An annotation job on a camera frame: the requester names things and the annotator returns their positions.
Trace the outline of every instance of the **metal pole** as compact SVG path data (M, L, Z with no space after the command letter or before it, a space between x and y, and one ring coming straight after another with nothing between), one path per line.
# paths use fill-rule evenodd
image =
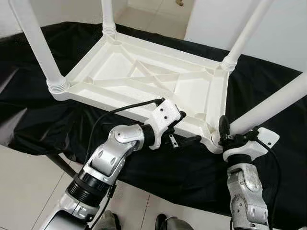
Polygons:
M102 33L104 35L115 36L116 28L113 18L112 0L101 0L103 23Z
M248 132L253 127L269 120L306 95L307 72L304 72L231 123L230 134L244 134Z
M43 70L50 92L65 91L68 84L51 54L29 0L9 0L9 4Z
M222 61L221 66L223 69L228 71L235 69L238 58L242 54L246 43L256 31L272 2L273 0L261 0L258 4L229 54Z

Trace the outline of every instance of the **floor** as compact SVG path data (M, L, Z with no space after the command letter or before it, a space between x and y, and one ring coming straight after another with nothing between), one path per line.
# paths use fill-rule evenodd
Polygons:
M67 162L76 171L81 169ZM45 156L31 156L0 145L0 181L0 230L38 230L72 179ZM184 219L195 230L204 226L227 229L230 220L172 204L121 181L108 209L118 214L122 230L153 230L160 213Z
M194 0L128 0L116 23L135 29L184 39Z

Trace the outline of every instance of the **tiled floor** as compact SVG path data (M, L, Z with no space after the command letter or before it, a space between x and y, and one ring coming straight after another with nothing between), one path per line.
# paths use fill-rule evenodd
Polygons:
M129 7L116 23L184 39L194 0L184 0L184 6L175 0L129 0Z
M81 165L67 162L76 171L81 169ZM39 230L71 180L45 156L31 156L0 145L0 230ZM229 217L174 205L121 181L108 209L118 214L122 230L154 230L160 213L182 218L195 230L204 226L222 230L229 225Z

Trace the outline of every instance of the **black cloth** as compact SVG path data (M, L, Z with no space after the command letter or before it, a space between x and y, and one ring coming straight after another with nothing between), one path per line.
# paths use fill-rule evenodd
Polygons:
M43 28L51 52L65 76L102 36L102 26L60 23ZM221 61L227 51L117 25L120 33ZM242 55L228 84L226 115L234 121L300 72ZM46 79L23 34L0 40L0 143L32 155L64 152L83 162L95 120L105 111L50 95ZM118 124L135 121L109 116L94 133L92 150ZM263 124L280 135L274 146L282 168L282 184L274 225L298 229L307 225L307 98L299 100ZM276 165L270 154L255 160L263 197L272 207ZM119 179L171 202L230 215L226 163L202 144L173 151L133 153Z

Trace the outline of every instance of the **white wall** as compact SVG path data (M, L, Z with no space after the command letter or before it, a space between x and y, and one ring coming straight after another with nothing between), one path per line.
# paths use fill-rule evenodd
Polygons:
M118 17L128 0L113 0L114 17ZM101 0L30 0L40 26L60 22L101 23ZM21 32L8 0L0 0L0 37Z
M230 50L259 0L195 0L185 40ZM244 54L303 71L307 1L275 0Z

